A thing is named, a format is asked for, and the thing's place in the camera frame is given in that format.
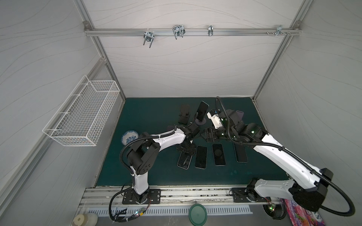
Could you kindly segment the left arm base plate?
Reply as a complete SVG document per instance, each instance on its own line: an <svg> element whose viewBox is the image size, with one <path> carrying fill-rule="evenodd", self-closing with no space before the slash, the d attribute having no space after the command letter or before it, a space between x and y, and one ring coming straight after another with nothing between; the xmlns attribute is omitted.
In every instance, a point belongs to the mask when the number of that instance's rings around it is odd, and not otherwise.
<svg viewBox="0 0 362 226"><path fill-rule="evenodd" d="M132 189L123 194L122 204L160 204L160 200L160 189L148 189L141 195L137 194L135 190Z"/></svg>

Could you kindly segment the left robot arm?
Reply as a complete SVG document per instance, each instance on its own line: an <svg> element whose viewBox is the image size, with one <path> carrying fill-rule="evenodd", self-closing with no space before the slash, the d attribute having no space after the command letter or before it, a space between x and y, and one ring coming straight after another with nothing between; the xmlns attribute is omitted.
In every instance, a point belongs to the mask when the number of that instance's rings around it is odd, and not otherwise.
<svg viewBox="0 0 362 226"><path fill-rule="evenodd" d="M136 214L130 217L121 218L122 214L126 214L127 209L119 213L112 213L112 204L114 199L121 194L130 191L131 195L136 198L137 203L151 204L150 187L148 184L148 172L153 167L160 151L172 146L177 146L182 154L186 155L186 160L190 160L196 154L197 146L193 143L194 138L199 133L199 127L195 124L198 117L195 114L192 122L186 127L175 126L173 130L161 134L150 135L147 132L129 143L121 150L119 160L132 176L132 185L127 189L117 192L110 200L108 206L109 218L112 222L123 223L134 220L147 211L142 208Z"/></svg>

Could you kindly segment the green table mat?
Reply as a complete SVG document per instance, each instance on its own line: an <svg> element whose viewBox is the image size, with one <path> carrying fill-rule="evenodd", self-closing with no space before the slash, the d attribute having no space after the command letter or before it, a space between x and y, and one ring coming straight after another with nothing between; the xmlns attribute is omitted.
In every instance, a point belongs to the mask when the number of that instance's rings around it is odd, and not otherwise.
<svg viewBox="0 0 362 226"><path fill-rule="evenodd" d="M206 102L210 109L215 108L214 98L128 98L96 184L98 186L130 184L131 175L119 160L123 148L122 136L127 131L133 130L139 134L166 132L170 126L178 123L181 105L189 105L190 115L194 116L201 102ZM201 137L197 137L194 142L198 146L207 147L205 169L196 168L194 161L186 170L178 167L180 152L176 147L170 147L158 155L149 171L149 184L151 186L246 185L253 178L287 179L286 173L280 167L251 148L246 148L248 162L239 163L236 160L233 144L222 140L226 164L217 166L214 162L212 145Z"/></svg>

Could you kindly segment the black phone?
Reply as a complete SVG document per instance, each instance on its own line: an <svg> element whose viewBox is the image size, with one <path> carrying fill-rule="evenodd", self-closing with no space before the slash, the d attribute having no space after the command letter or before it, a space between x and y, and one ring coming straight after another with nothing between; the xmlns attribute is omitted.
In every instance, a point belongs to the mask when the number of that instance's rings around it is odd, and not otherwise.
<svg viewBox="0 0 362 226"><path fill-rule="evenodd" d="M209 104L207 104L204 101L201 101L201 103L200 103L200 105L199 105L199 107L197 109L197 113L198 113L197 120L199 122L202 122L204 120L204 117L205 117L205 115L207 113L208 108L209 108Z"/></svg>
<svg viewBox="0 0 362 226"><path fill-rule="evenodd" d="M186 152L181 152L177 166L179 168L188 170L191 163L192 155Z"/></svg>

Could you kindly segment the blue white ceramic dish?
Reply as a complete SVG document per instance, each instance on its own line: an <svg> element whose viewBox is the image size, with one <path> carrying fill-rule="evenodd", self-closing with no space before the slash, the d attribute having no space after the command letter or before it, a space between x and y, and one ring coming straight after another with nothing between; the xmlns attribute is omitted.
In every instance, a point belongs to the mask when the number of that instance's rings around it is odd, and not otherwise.
<svg viewBox="0 0 362 226"><path fill-rule="evenodd" d="M125 134L122 136L121 141L124 146L126 146L128 143L136 140L139 137L139 134L134 131L130 130L125 132Z"/></svg>

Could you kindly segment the metal hook clamp right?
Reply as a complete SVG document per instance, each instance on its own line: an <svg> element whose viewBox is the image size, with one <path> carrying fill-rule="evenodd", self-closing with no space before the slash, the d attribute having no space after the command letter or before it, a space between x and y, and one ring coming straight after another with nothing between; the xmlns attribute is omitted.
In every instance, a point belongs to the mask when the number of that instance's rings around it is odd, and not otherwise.
<svg viewBox="0 0 362 226"><path fill-rule="evenodd" d="M266 32L268 36L288 36L291 35L291 32L284 31L282 25L279 25L274 32Z"/></svg>

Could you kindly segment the aluminium crossbar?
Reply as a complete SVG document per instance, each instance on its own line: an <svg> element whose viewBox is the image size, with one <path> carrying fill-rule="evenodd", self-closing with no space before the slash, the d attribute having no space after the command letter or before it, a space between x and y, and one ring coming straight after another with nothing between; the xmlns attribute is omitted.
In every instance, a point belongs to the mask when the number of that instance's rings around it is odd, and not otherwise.
<svg viewBox="0 0 362 226"><path fill-rule="evenodd" d="M213 36L268 36L266 32L274 32L276 28L216 28L214 27ZM284 31L291 32L291 35L300 35L301 29L283 28ZM90 29L85 31L86 36L94 37L142 37L146 31L150 31L155 37L174 36L172 28L154 28L154 29ZM187 36L205 36L208 37L207 28L185 28L184 37Z"/></svg>

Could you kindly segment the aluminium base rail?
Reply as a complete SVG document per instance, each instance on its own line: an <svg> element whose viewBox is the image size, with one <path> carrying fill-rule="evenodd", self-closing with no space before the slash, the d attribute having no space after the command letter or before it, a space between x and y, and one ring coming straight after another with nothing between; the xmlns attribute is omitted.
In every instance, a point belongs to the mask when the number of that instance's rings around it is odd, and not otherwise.
<svg viewBox="0 0 362 226"><path fill-rule="evenodd" d="M229 191L237 185L223 186L151 186L161 190L160 204L122 204L123 195L117 196L112 204L112 213L127 209L131 216L142 208L148 208L144 216L187 216L192 205L203 205L209 216L253 214L255 206L279 204L277 198L267 198L270 202L233 202ZM108 217L108 206L112 196L121 190L121 186L97 186L85 189L79 203L77 214L95 213L99 217Z"/></svg>

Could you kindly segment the grey round stand front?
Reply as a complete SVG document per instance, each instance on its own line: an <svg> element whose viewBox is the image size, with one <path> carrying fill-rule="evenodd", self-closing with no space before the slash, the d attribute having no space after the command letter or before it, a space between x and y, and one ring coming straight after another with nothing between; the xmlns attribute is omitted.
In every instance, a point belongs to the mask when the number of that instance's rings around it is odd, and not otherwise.
<svg viewBox="0 0 362 226"><path fill-rule="evenodd" d="M236 111L238 117L242 120L243 116L244 116L244 112L242 111Z"/></svg>

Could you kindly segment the metal hook clamp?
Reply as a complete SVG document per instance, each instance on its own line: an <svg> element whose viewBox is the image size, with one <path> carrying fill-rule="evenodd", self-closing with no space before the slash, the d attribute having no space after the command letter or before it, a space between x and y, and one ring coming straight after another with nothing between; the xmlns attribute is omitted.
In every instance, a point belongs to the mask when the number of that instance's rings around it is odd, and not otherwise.
<svg viewBox="0 0 362 226"><path fill-rule="evenodd" d="M184 25L176 25L172 28L173 34L175 39L177 40L178 37L183 38L185 34L185 27Z"/></svg>
<svg viewBox="0 0 362 226"><path fill-rule="evenodd" d="M274 32L266 32L268 36L288 36L291 35L291 32L284 31L282 25L279 25Z"/></svg>
<svg viewBox="0 0 362 226"><path fill-rule="evenodd" d="M149 48L151 48L152 43L153 43L154 38L155 38L154 34L152 32L150 32L150 31L146 31L144 33L143 38L144 38L143 45L145 45L146 42L148 42L149 43Z"/></svg>

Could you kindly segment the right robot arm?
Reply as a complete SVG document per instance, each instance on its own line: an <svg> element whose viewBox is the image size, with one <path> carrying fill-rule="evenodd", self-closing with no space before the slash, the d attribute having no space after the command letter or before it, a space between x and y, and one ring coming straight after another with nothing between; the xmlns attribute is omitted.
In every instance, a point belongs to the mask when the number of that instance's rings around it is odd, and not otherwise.
<svg viewBox="0 0 362 226"><path fill-rule="evenodd" d="M216 107L207 114L213 125L205 129L205 140L224 139L237 146L250 147L278 165L288 175L288 180L264 180L254 178L245 190L253 202L259 197L275 197L295 201L302 208L316 212L325 210L337 216L355 214L351 198L332 182L333 172L320 169L304 161L282 146L268 131L258 124L245 124L236 111L226 109L222 99L216 97ZM336 211L323 206L328 188L337 191L347 202L347 211Z"/></svg>

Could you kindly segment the green round lid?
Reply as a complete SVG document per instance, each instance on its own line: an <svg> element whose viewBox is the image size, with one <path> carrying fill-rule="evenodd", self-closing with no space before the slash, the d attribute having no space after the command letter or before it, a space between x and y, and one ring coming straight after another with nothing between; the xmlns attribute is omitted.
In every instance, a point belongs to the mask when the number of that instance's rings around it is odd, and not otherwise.
<svg viewBox="0 0 362 226"><path fill-rule="evenodd" d="M189 209L189 221L193 226L203 226L207 221L207 211L199 203L192 205Z"/></svg>

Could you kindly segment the metal hook clamp left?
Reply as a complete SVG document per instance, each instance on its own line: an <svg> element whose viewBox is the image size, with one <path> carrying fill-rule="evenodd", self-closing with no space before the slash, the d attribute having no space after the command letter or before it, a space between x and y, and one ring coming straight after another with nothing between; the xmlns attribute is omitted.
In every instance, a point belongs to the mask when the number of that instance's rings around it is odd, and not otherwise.
<svg viewBox="0 0 362 226"><path fill-rule="evenodd" d="M150 32L150 31L146 31L144 33L143 38L144 38L143 45L145 45L146 42L148 42L149 43L149 48L151 48L152 43L153 43L154 38L155 38L154 34L152 32Z"/></svg>

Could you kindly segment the metal hook clamp middle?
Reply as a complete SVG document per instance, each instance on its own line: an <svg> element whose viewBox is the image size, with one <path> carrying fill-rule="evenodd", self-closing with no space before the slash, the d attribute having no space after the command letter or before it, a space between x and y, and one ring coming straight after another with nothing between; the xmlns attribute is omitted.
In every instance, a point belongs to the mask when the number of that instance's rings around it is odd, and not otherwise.
<svg viewBox="0 0 362 226"><path fill-rule="evenodd" d="M185 34L185 27L184 25L176 25L172 28L173 34L175 39L177 40L178 37L183 38Z"/></svg>

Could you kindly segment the cracked phone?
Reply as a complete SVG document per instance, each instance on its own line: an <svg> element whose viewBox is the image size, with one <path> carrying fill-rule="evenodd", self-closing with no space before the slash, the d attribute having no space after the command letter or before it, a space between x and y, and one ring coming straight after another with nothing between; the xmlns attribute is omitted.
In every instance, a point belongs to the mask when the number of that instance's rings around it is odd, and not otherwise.
<svg viewBox="0 0 362 226"><path fill-rule="evenodd" d="M224 156L222 144L212 144L213 157L216 166L225 166L226 160Z"/></svg>

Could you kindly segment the black stand back left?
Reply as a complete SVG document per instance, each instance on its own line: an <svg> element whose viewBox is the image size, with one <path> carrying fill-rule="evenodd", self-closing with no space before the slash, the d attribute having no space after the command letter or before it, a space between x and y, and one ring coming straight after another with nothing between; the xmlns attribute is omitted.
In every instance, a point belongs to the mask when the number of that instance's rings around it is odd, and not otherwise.
<svg viewBox="0 0 362 226"><path fill-rule="evenodd" d="M179 114L179 119L178 122L180 124L187 124L189 121L189 109L190 106L189 105L184 105L182 104L180 107L180 114Z"/></svg>

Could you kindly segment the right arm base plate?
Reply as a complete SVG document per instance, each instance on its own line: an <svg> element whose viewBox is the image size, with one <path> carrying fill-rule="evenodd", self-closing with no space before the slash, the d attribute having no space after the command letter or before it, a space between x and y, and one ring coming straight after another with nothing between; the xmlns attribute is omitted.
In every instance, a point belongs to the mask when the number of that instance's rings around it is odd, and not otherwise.
<svg viewBox="0 0 362 226"><path fill-rule="evenodd" d="M269 203L268 199L261 197L253 189L248 189L245 187L234 187L229 191L229 195L233 198L233 202L265 202Z"/></svg>

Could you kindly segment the pink candy bag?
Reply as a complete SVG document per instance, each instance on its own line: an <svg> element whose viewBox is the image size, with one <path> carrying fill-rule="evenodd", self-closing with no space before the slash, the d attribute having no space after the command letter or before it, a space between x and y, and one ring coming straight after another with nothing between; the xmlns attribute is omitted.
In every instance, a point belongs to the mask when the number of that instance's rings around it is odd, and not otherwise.
<svg viewBox="0 0 362 226"><path fill-rule="evenodd" d="M326 225L318 212L306 210L293 200L284 199L284 202L293 226Z"/></svg>

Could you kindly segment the green-edged phone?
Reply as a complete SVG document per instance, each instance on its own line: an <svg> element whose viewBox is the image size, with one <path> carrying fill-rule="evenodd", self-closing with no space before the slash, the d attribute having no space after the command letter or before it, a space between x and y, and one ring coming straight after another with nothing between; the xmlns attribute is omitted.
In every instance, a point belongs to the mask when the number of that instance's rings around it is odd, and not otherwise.
<svg viewBox="0 0 362 226"><path fill-rule="evenodd" d="M206 169L207 163L207 147L197 146L195 167L198 169Z"/></svg>
<svg viewBox="0 0 362 226"><path fill-rule="evenodd" d="M247 163L248 162L248 156L247 152L244 146L234 144L234 151L236 156L236 161L238 163Z"/></svg>

